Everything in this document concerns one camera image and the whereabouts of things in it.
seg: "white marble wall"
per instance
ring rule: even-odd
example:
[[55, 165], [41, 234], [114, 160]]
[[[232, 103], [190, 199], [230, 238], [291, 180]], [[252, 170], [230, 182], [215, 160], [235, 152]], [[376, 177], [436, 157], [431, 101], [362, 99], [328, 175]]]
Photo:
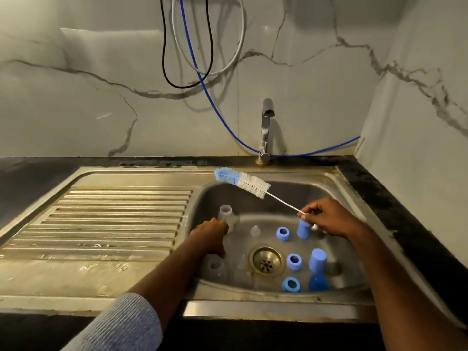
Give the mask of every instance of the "white marble wall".
[[468, 0], [409, 0], [356, 153], [468, 267]]
[[[262, 100], [271, 97], [274, 153], [359, 135], [406, 0], [244, 1], [241, 57], [208, 81], [233, 132], [258, 147]], [[210, 3], [219, 69], [237, 47], [241, 13], [237, 0]], [[201, 66], [204, 7], [185, 1]], [[245, 154], [200, 87], [166, 83], [161, 49], [159, 0], [0, 0], [0, 156]], [[170, 35], [166, 67], [173, 82], [196, 80]]]

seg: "gray knit sleeve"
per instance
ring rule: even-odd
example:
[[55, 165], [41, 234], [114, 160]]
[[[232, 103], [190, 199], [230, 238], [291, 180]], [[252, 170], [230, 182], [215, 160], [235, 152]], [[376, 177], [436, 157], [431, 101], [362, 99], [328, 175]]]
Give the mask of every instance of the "gray knit sleeve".
[[97, 316], [62, 351], [155, 351], [162, 341], [158, 315], [141, 295], [126, 293]]

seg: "faucet spout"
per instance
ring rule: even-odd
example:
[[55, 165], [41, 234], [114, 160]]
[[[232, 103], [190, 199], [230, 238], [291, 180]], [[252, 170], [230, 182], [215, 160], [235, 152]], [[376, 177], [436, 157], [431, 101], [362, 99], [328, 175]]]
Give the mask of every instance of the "faucet spout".
[[262, 132], [261, 143], [258, 149], [257, 164], [266, 165], [270, 161], [270, 154], [267, 153], [268, 149], [268, 136], [270, 133], [270, 118], [275, 116], [273, 101], [270, 98], [263, 100], [262, 105]]

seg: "sink drain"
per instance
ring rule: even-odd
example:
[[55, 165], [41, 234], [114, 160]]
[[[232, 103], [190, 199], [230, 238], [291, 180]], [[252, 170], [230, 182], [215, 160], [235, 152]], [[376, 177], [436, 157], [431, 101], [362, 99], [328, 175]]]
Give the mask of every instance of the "sink drain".
[[277, 276], [283, 270], [282, 253], [269, 247], [255, 247], [250, 251], [249, 262], [255, 272], [267, 276]]

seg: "white cable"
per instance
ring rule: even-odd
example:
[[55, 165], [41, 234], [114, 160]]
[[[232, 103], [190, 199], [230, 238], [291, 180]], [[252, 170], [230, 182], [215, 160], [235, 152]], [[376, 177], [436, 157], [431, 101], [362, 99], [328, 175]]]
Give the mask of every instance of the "white cable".
[[[178, 35], [177, 35], [177, 28], [176, 28], [176, 20], [175, 20], [175, 13], [176, 13], [176, 0], [172, 0], [172, 8], [171, 8], [171, 17], [172, 17], [172, 29], [174, 30], [174, 40], [176, 41], [175, 42], [175, 46], [177, 47], [177, 50], [179, 51], [180, 54], [182, 54], [182, 57], [185, 59], [185, 61], [187, 62], [187, 64], [193, 69], [195, 70], [196, 72], [202, 74], [202, 75], [206, 75], [206, 73], [202, 72], [201, 70], [199, 69], [196, 69], [195, 66], [193, 66], [192, 64], [192, 61], [189, 60], [189, 58], [185, 55], [184, 51], [182, 50], [182, 48], [180, 47], [180, 44], [179, 44], [179, 38], [178, 38]], [[241, 12], [242, 12], [242, 30], [241, 30], [241, 38], [239, 40], [239, 45], [237, 46], [237, 50], [233, 56], [233, 58], [231, 59], [231, 61], [229, 62], [229, 64], [227, 64], [223, 69], [219, 70], [219, 71], [211, 71], [209, 76], [210, 75], [219, 75], [223, 72], [225, 72], [227, 69], [229, 69], [231, 67], [231, 65], [236, 61], [237, 57], [239, 56], [239, 53], [241, 52], [241, 49], [242, 49], [242, 45], [244, 43], [244, 38], [245, 38], [245, 30], [247, 28], [247, 20], [245, 19], [245, 7], [244, 7], [244, 2], [243, 0], [239, 0], [240, 4], [241, 4]]]

